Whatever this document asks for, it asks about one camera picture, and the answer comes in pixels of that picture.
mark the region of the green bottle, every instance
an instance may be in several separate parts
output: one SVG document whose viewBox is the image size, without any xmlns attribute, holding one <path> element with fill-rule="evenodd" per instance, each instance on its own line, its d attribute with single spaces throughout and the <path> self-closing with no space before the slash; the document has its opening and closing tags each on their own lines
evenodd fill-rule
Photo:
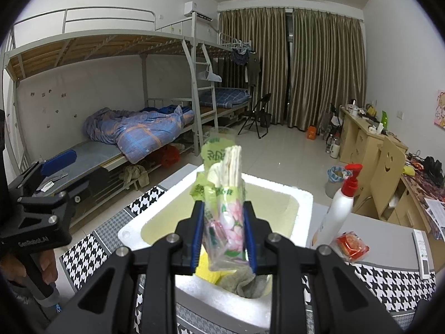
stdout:
<svg viewBox="0 0 445 334">
<path fill-rule="evenodd" d="M 382 121 L 383 128 L 388 129 L 388 116 L 386 115 L 386 112 L 382 110 Z"/>
</svg>

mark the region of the upper bunk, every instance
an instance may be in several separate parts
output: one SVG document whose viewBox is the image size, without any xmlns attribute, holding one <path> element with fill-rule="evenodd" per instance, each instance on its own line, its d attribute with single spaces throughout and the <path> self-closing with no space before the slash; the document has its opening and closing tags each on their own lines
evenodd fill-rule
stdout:
<svg viewBox="0 0 445 334">
<path fill-rule="evenodd" d="M 138 17 L 105 17 L 88 16 L 81 18 L 69 18 L 71 11 L 90 9 L 117 9 L 118 11 L 138 12 L 148 14 L 150 17 L 141 19 Z M 37 19 L 39 17 L 62 13 L 64 18 L 61 25 L 61 34 L 52 35 L 22 46 L 16 46 L 14 29 L 21 23 Z M 66 25 L 72 22 L 91 20 L 128 20 L 142 21 L 150 24 L 153 30 L 139 29 L 93 29 L 74 32 L 65 32 Z M 191 35 L 186 36 L 184 24 L 191 21 Z M 105 57 L 118 57 L 123 55 L 159 54 L 159 55 L 184 55 L 182 41 L 188 47 L 204 43 L 211 58 L 226 57 L 231 53 L 231 40 L 223 34 L 218 34 L 218 43 L 196 39 L 194 42 L 196 20 L 193 17 L 182 19 L 178 22 L 156 27 L 156 15 L 145 9 L 112 6 L 87 6 L 70 9 L 54 10 L 31 16 L 17 21 L 6 40 L 4 48 L 4 68 L 15 82 L 31 77 L 40 72 L 51 70 L 59 66 L 65 66 L 80 61 L 99 59 Z M 197 57 L 204 57 L 200 49 L 196 50 Z"/>
</svg>

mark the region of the blue plaid bedding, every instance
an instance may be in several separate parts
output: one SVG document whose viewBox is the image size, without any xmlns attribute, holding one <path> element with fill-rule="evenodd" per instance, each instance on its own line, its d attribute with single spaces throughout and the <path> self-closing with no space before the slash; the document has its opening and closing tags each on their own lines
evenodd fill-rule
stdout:
<svg viewBox="0 0 445 334">
<path fill-rule="evenodd" d="M 193 118 L 192 110 L 182 113 L 180 106 L 172 114 L 103 108 L 85 120 L 83 131 L 93 141 L 117 144 L 134 164 L 174 141 Z"/>
<path fill-rule="evenodd" d="M 247 102 L 250 98 L 247 89 L 237 88 L 215 88 L 215 95 L 218 108 L 233 108 L 236 105 Z M 201 94 L 199 104 L 204 107 L 212 106 L 211 90 L 206 90 Z"/>
</svg>

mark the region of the screw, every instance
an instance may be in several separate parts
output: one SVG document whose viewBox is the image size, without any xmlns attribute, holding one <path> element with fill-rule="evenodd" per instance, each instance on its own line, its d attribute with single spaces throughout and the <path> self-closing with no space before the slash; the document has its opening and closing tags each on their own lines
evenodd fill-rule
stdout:
<svg viewBox="0 0 445 334">
<path fill-rule="evenodd" d="M 268 240 L 270 242 L 278 242 L 281 240 L 281 235 L 278 233 L 275 233 L 275 232 L 270 233 L 270 234 L 268 234 Z"/>
<path fill-rule="evenodd" d="M 119 257 L 124 257 L 130 252 L 130 249 L 126 246 L 118 247 L 115 251 L 116 255 Z"/>
<path fill-rule="evenodd" d="M 48 223 L 49 224 L 55 224 L 57 222 L 59 218 L 56 215 L 52 215 L 49 219 L 48 219 Z"/>
<path fill-rule="evenodd" d="M 329 256 L 332 253 L 332 249 L 328 245 L 321 245 L 318 248 L 318 252 L 323 256 Z"/>
<path fill-rule="evenodd" d="M 179 240 L 179 235 L 176 233 L 171 233 L 166 237 L 167 242 L 174 244 L 176 241 Z"/>
</svg>

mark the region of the brown curtain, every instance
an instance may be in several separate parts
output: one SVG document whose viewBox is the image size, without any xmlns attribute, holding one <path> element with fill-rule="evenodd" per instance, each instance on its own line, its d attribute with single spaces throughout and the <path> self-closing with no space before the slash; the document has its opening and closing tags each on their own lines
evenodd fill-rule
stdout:
<svg viewBox="0 0 445 334">
<path fill-rule="evenodd" d="M 364 106 L 366 71 L 360 21 L 294 9 L 288 126 L 320 127 L 330 103 Z"/>
<path fill-rule="evenodd" d="M 286 13 L 281 7 L 261 7 L 223 11 L 219 16 L 219 31 L 248 42 L 262 61 L 259 83 L 254 88 L 252 103 L 271 93 L 268 111 L 272 123 L 283 122 L 288 77 L 286 50 Z M 225 64 L 223 84 L 228 87 L 247 87 L 245 67 L 233 62 Z"/>
</svg>

